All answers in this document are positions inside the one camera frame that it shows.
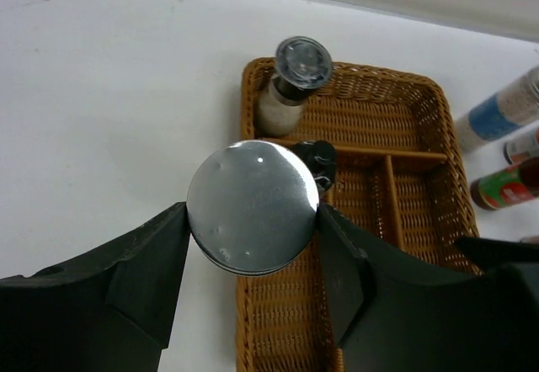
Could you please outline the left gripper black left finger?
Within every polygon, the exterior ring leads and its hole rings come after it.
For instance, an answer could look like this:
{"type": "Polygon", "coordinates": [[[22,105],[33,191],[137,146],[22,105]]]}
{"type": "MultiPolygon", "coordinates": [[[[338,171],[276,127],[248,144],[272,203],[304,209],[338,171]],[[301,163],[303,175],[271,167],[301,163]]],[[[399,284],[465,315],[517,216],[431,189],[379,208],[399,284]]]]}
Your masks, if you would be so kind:
{"type": "Polygon", "coordinates": [[[4,371],[155,371],[189,246],[185,203],[84,254],[1,281],[4,371]]]}

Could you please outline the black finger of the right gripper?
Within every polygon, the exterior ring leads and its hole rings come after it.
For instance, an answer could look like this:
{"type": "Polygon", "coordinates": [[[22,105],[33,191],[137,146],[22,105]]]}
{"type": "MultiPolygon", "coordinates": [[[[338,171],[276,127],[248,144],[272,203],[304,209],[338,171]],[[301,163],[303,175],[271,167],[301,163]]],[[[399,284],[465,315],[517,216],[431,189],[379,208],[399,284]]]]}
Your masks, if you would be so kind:
{"type": "Polygon", "coordinates": [[[511,266],[538,275],[537,244],[464,236],[456,240],[456,248],[483,274],[511,266]]]}

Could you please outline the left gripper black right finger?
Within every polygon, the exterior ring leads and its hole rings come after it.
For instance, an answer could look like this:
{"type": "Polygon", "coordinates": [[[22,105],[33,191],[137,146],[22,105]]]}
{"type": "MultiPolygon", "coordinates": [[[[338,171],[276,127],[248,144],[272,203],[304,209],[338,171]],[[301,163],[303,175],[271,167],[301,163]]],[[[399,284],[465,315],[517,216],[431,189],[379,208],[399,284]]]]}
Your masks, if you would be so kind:
{"type": "Polygon", "coordinates": [[[535,371],[538,275],[426,263],[330,205],[318,244],[334,340],[348,371],[535,371]]]}

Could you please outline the yellow-cap red sauce bottle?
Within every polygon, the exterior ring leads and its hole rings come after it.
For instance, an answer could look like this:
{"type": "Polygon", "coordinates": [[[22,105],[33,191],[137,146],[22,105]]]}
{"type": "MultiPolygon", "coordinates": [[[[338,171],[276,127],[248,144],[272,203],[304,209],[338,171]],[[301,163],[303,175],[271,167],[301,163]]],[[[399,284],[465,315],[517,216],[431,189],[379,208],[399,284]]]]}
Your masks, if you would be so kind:
{"type": "Polygon", "coordinates": [[[472,182],[473,202],[485,210],[501,210],[538,198],[538,158],[511,165],[472,182]]]}

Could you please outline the silver-lid salt shaker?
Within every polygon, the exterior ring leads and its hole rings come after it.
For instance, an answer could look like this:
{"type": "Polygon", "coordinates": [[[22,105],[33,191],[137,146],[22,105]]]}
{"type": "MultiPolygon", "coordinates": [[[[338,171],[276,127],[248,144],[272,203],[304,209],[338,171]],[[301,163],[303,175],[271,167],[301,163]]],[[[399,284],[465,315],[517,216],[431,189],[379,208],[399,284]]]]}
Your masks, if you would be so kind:
{"type": "Polygon", "coordinates": [[[265,276],[311,241],[320,203],[303,160],[268,141],[239,141],[212,153],[192,178],[189,228],[201,251],[227,272],[265,276]]]}
{"type": "Polygon", "coordinates": [[[469,153],[538,120],[538,66],[454,122],[461,151],[469,153]]]}

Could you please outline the clear-lid white spice jar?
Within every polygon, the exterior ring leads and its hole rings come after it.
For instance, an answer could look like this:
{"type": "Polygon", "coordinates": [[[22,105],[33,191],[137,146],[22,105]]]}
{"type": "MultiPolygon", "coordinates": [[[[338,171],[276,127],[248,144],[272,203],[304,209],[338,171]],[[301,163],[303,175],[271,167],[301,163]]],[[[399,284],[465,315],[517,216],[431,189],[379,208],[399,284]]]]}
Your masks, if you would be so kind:
{"type": "Polygon", "coordinates": [[[328,50],[306,36],[293,36],[275,51],[274,74],[255,104],[255,125],[270,137],[289,135],[302,118],[308,98],[333,73],[328,50]]]}

